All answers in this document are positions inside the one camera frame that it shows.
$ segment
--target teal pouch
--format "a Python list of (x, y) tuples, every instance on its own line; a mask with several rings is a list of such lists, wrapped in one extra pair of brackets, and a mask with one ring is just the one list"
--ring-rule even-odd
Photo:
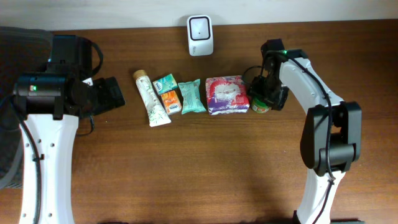
[(181, 114), (185, 114), (192, 111), (196, 113), (206, 111), (206, 108), (203, 106), (203, 104), (200, 101), (199, 84), (200, 84), (199, 79), (193, 82), (178, 84), (178, 87), (180, 87), (181, 90), (181, 95), (183, 97)]
[(177, 82), (175, 81), (172, 74), (166, 75), (160, 80), (156, 80), (152, 83), (154, 84), (155, 90), (158, 95), (167, 93), (168, 91), (172, 91), (177, 88)]

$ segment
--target green can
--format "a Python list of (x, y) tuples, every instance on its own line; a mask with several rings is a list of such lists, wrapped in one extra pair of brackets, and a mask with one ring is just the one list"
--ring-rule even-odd
[(251, 101), (251, 108), (257, 113), (265, 113), (269, 111), (269, 107), (257, 97), (254, 97)]

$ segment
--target pink package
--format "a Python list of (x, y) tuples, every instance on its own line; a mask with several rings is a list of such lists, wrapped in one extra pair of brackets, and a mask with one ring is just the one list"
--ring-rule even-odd
[(246, 113), (250, 107), (241, 75), (206, 79), (206, 99), (211, 115)]

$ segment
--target white wall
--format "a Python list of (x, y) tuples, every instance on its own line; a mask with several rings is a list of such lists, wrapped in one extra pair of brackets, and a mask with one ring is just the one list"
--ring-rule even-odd
[(397, 0), (0, 0), (0, 26), (47, 30), (398, 18)]

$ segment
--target small packet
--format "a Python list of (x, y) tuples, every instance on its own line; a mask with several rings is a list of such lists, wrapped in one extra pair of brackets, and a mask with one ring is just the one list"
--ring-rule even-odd
[(199, 84), (200, 84), (199, 79), (193, 82), (178, 84), (178, 87), (180, 87), (181, 94), (183, 97), (182, 114), (192, 111), (196, 113), (206, 111), (206, 108), (203, 106), (203, 104), (200, 101)]
[(160, 80), (153, 81), (152, 83), (154, 84), (155, 90), (158, 95), (167, 93), (168, 91), (177, 88), (177, 82), (175, 81), (173, 74), (166, 75)]
[(163, 93), (161, 95), (161, 97), (162, 97), (164, 108), (166, 108), (166, 113), (168, 115), (181, 111), (182, 106), (181, 106), (180, 100), (178, 99), (178, 96), (174, 90), (167, 92), (167, 93)]

